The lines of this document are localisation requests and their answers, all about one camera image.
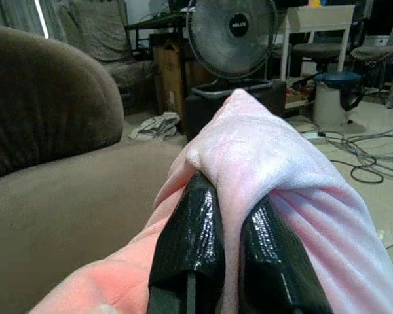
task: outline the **pink blanket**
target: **pink blanket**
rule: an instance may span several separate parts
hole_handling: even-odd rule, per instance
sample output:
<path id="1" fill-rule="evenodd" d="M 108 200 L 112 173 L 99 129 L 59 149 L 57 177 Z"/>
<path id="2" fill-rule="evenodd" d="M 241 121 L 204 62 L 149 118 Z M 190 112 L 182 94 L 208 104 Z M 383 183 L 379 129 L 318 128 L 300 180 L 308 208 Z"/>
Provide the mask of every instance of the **pink blanket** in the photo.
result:
<path id="1" fill-rule="evenodd" d="M 312 144 L 243 90 L 173 163 L 144 231 L 70 275 L 32 313 L 145 313 L 155 243 L 196 170 L 217 188 L 221 208 L 222 313 L 237 312 L 240 227 L 268 193 L 303 242 L 335 313 L 393 313 L 393 265 L 364 201 Z"/>

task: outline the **cardboard box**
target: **cardboard box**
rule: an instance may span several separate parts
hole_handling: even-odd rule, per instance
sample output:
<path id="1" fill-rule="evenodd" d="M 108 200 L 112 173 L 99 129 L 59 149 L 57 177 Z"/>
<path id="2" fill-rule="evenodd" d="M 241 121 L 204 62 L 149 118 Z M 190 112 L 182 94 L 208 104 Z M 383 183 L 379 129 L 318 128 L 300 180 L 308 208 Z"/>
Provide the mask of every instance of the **cardboard box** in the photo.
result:
<path id="1" fill-rule="evenodd" d="M 183 104 L 185 102 L 181 79 L 181 63 L 179 45 L 168 41 L 162 47 L 153 49 L 155 64 L 158 69 L 160 85 L 158 99 L 162 100 L 159 108 L 163 111 L 175 111 L 181 117 L 181 126 L 184 126 Z M 195 60 L 193 53 L 187 43 L 185 46 L 185 57 L 191 59 L 185 63 L 188 92 L 193 86 L 211 83 L 215 77 L 209 73 L 199 62 Z"/>

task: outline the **electric fan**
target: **electric fan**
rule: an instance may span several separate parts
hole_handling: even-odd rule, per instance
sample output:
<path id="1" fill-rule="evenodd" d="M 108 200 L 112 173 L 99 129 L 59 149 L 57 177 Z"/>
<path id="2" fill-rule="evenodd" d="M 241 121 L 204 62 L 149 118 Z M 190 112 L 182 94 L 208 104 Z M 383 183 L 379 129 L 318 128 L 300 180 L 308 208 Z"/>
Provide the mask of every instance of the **electric fan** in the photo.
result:
<path id="1" fill-rule="evenodd" d="M 247 77 L 271 53 L 278 31 L 273 0 L 192 0 L 187 29 L 196 58 L 219 77 L 211 84 L 192 88 L 194 93 L 211 98 L 235 88 L 271 87 L 270 81 Z"/>

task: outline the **tiled floor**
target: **tiled floor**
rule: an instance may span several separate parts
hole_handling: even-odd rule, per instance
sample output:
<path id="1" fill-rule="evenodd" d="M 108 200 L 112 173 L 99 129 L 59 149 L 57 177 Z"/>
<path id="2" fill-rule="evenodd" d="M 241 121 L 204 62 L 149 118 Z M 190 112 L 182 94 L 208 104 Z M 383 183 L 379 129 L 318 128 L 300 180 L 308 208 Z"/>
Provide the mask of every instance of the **tiled floor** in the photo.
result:
<path id="1" fill-rule="evenodd" d="M 149 113 L 140 113 L 125 118 L 124 136 L 132 131 L 133 128 L 139 126 L 144 120 L 150 118 Z M 354 122 L 347 129 L 339 129 L 346 135 L 372 134 L 388 131 L 393 128 L 393 109 L 386 109 L 383 105 L 376 103 L 361 103 L 358 108 L 352 111 L 350 119 Z M 298 131 L 314 130 L 314 126 L 307 122 L 308 119 L 297 116 L 288 119 Z M 185 146 L 186 138 L 183 135 L 166 139 L 169 142 Z M 356 158 L 339 150 L 331 144 L 317 145 L 329 159 L 342 160 L 352 164 L 358 164 Z M 368 151 L 375 154 L 384 154 L 393 152 L 393 139 L 379 139 L 365 142 L 362 146 Z M 351 167 L 336 164 L 337 169 L 342 173 L 344 178 L 361 194 L 384 245 L 388 247 L 393 244 L 393 180 L 385 179 L 382 184 L 372 185 L 355 181 L 350 176 Z M 374 177 L 363 177 L 365 179 L 375 179 Z M 393 261 L 393 247 L 388 250 Z"/>

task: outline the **brown sofa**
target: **brown sofa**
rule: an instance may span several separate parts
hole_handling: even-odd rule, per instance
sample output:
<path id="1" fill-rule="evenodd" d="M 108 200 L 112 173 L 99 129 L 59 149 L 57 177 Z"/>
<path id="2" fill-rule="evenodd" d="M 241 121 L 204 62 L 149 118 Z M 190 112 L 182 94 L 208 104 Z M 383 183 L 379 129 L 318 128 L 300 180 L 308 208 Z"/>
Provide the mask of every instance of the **brown sofa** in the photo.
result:
<path id="1" fill-rule="evenodd" d="M 180 148 L 119 142 L 122 128 L 98 62 L 0 27 L 0 313 L 25 313 L 143 228 Z"/>

